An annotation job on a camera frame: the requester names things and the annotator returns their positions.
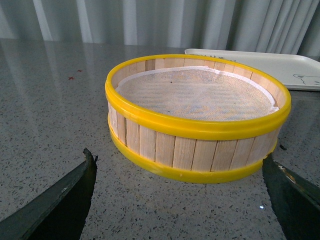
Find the countertop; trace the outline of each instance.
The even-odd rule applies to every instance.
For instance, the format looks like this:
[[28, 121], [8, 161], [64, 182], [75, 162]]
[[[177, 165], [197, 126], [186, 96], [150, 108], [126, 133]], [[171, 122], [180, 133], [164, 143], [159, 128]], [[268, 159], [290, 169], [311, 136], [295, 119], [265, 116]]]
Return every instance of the countertop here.
[[[184, 49], [1, 39], [0, 220], [78, 166], [88, 148], [99, 160], [83, 240], [284, 240], [261, 170], [228, 183], [185, 183], [134, 165], [113, 144], [108, 72], [173, 53]], [[320, 92], [290, 93], [272, 155], [319, 186]]]

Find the curtain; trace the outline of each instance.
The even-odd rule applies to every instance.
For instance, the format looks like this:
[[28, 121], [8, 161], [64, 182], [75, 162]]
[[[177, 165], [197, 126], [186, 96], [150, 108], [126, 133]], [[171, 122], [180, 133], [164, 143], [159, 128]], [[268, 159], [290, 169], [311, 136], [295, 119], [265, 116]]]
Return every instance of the curtain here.
[[320, 60], [319, 0], [1, 0], [0, 23], [0, 38]]

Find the yellow plastic ring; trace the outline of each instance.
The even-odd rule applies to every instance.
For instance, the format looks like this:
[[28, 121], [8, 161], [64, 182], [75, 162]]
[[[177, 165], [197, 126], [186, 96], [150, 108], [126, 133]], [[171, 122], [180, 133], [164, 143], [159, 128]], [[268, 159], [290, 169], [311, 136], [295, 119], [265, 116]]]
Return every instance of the yellow plastic ring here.
[[[119, 95], [112, 86], [112, 78], [120, 69], [141, 61], [153, 59], [167, 59], [167, 58], [184, 58], [184, 59], [199, 59], [214, 62], [225, 63], [241, 67], [257, 73], [264, 78], [273, 82], [285, 96], [284, 106], [278, 111], [259, 118], [242, 120], [242, 121], [202, 121], [191, 120], [181, 117], [169, 116], [157, 113], [143, 107], [140, 107]], [[246, 139], [260, 136], [274, 131], [280, 127], [288, 118], [291, 110], [291, 96], [287, 88], [274, 77], [257, 70], [253, 67], [246, 66], [237, 62], [228, 61], [219, 58], [184, 55], [184, 54], [165, 54], [139, 57], [132, 60], [125, 61], [114, 67], [108, 74], [105, 82], [106, 98], [112, 107], [122, 116], [131, 121], [142, 125], [146, 128], [165, 133], [168, 135], [201, 139], [201, 140], [235, 140]]]

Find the yellow rim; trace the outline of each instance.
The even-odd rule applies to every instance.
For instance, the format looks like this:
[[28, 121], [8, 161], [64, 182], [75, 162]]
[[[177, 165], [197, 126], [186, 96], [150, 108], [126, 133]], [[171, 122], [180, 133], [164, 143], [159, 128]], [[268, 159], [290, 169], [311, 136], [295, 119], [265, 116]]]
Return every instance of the yellow rim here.
[[[120, 69], [142, 61], [153, 59], [167, 59], [167, 58], [183, 58], [183, 59], [199, 59], [208, 60], [214, 62], [225, 63], [241, 67], [243, 69], [250, 70], [254, 73], [258, 73], [266, 79], [273, 82], [285, 95], [284, 106], [264, 117], [243, 120], [243, 121], [201, 121], [191, 120], [181, 117], [169, 116], [161, 113], [157, 113], [143, 107], [140, 107], [132, 102], [126, 100], [120, 96], [112, 86], [112, 78], [116, 72]], [[179, 136], [190, 139], [202, 139], [202, 140], [234, 140], [234, 139], [246, 139], [255, 136], [263, 135], [280, 127], [288, 118], [291, 109], [291, 97], [287, 88], [274, 77], [257, 70], [255, 68], [232, 62], [224, 59], [196, 56], [196, 55], [184, 55], [184, 54], [166, 54], [166, 55], [153, 55], [139, 57], [132, 60], [123, 62], [114, 67], [108, 74], [105, 82], [106, 98], [112, 107], [125, 118], [142, 125], [146, 128], [165, 133], [168, 135]]]
[[[182, 181], [182, 182], [195, 183], [195, 184], [217, 184], [217, 183], [231, 182], [231, 181], [243, 179], [253, 174], [254, 172], [258, 171], [263, 165], [263, 159], [261, 159], [251, 165], [234, 169], [234, 170], [227, 170], [227, 171], [200, 172], [200, 171], [182, 170], [178, 168], [169, 167], [157, 162], [153, 162], [133, 152], [131, 149], [129, 149], [126, 145], [124, 145], [118, 139], [118, 137], [115, 135], [111, 127], [110, 127], [110, 135], [111, 135], [112, 141], [114, 142], [115, 146], [119, 149], [119, 151], [134, 164], [156, 175], [169, 178], [169, 179]], [[271, 152], [274, 151], [276, 145], [277, 143], [274, 145]]]

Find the wooden slat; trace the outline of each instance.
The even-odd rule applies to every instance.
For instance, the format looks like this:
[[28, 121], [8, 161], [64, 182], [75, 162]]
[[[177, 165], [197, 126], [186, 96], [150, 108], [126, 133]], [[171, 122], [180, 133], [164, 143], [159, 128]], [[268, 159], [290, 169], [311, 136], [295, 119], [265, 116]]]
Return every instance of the wooden slat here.
[[118, 138], [124, 145], [126, 145], [126, 120], [125, 117], [120, 113], [117, 112], [116, 115], [118, 124]]
[[139, 154], [139, 125], [126, 119], [126, 145], [129, 149]]
[[235, 151], [230, 164], [230, 170], [246, 166], [252, 144], [255, 138], [239, 139], [236, 142]]
[[109, 101], [108, 101], [108, 113], [111, 113], [111, 105], [110, 105]]
[[156, 131], [141, 126], [139, 129], [139, 154], [151, 161], [156, 156]]
[[263, 159], [269, 153], [271, 141], [273, 140], [273, 134], [273, 132], [269, 132], [254, 138], [246, 166]]
[[202, 60], [202, 59], [194, 60], [194, 66], [204, 66], [204, 65], [205, 65], [205, 60]]
[[278, 95], [278, 101], [277, 102], [278, 102], [279, 108], [282, 108], [285, 105], [286, 97], [282, 92]]
[[190, 67], [195, 65], [195, 60], [191, 58], [186, 58], [184, 59], [184, 66], [185, 67]]
[[164, 68], [175, 68], [175, 58], [165, 58], [164, 59]]
[[146, 61], [139, 61], [136, 63], [136, 73], [142, 73], [146, 71]]
[[174, 67], [175, 68], [183, 67], [184, 65], [185, 65], [184, 58], [175, 58], [174, 59]]
[[274, 92], [274, 95], [273, 95], [273, 98], [276, 102], [276, 106], [281, 108], [283, 106], [280, 106], [279, 105], [279, 99], [280, 99], [280, 96], [282, 95], [283, 93], [281, 92], [281, 89], [280, 88], [277, 88], [276, 91]]
[[164, 69], [165, 68], [165, 59], [164, 58], [157, 58], [155, 60], [154, 69]]
[[117, 111], [111, 106], [111, 126], [114, 134], [118, 137]]
[[124, 79], [124, 78], [123, 78], [122, 69], [120, 69], [119, 71], [117, 71], [117, 72], [113, 75], [113, 77], [112, 77], [112, 79], [111, 79], [112, 87], [113, 87], [114, 89], [116, 89], [116, 88], [118, 87], [120, 81], [123, 80], [123, 79]]
[[250, 79], [251, 76], [252, 76], [252, 71], [244, 69], [244, 68], [239, 67], [239, 66], [234, 66], [233, 73], [234, 74], [238, 74], [238, 75], [243, 76], [243, 77], [246, 77], [248, 79]]
[[270, 81], [263, 76], [259, 75], [258, 73], [253, 72], [250, 79], [254, 81], [255, 83], [262, 86], [264, 89], [268, 89], [268, 85]]
[[264, 78], [264, 77], [262, 77], [261, 79], [260, 79], [260, 82], [259, 82], [259, 85], [261, 86], [261, 87], [263, 87], [264, 89], [268, 89], [269, 88], [269, 85], [271, 84], [271, 82], [270, 82], [270, 80], [268, 80], [268, 79], [266, 79], [266, 78]]
[[156, 60], [147, 60], [145, 61], [145, 70], [150, 71], [150, 70], [155, 70], [156, 69]]
[[204, 61], [204, 66], [208, 66], [209, 68], [211, 69], [214, 69], [215, 68], [215, 61], [209, 61], [209, 60], [205, 60]]
[[224, 69], [225, 69], [225, 63], [223, 63], [223, 62], [216, 62], [215, 64], [214, 64], [214, 69], [217, 69], [217, 70], [219, 70], [219, 71], [223, 71]]
[[217, 142], [211, 172], [229, 170], [236, 145], [237, 140], [221, 140]]
[[196, 140], [191, 170], [210, 172], [217, 141]]
[[273, 131], [273, 135], [271, 136], [271, 140], [270, 140], [270, 145], [269, 145], [269, 148], [268, 148], [268, 153], [272, 150], [272, 148], [275, 146], [277, 140], [278, 140], [278, 135], [279, 135], [279, 132], [281, 130], [281, 127], [278, 127], [276, 130]]
[[253, 72], [250, 79], [254, 81], [256, 84], [260, 84], [260, 82], [264, 79], [264, 77], [259, 75], [256, 72]]
[[196, 140], [177, 136], [175, 138], [173, 164], [177, 169], [191, 170]]
[[270, 82], [267, 88], [267, 91], [275, 98], [275, 93], [279, 88], [273, 82]]
[[155, 162], [172, 167], [174, 161], [176, 137], [162, 132], [156, 132]]
[[120, 69], [118, 72], [116, 72], [112, 78], [112, 86], [114, 89], [116, 89], [119, 85], [119, 83], [125, 79], [126, 77], [129, 77], [133, 74], [137, 73], [137, 64], [133, 63], [128, 66], [125, 66], [124, 68]]
[[234, 68], [235, 68], [234, 65], [226, 64], [226, 65], [224, 66], [223, 71], [228, 72], [228, 73], [233, 73], [233, 72], [234, 72]]

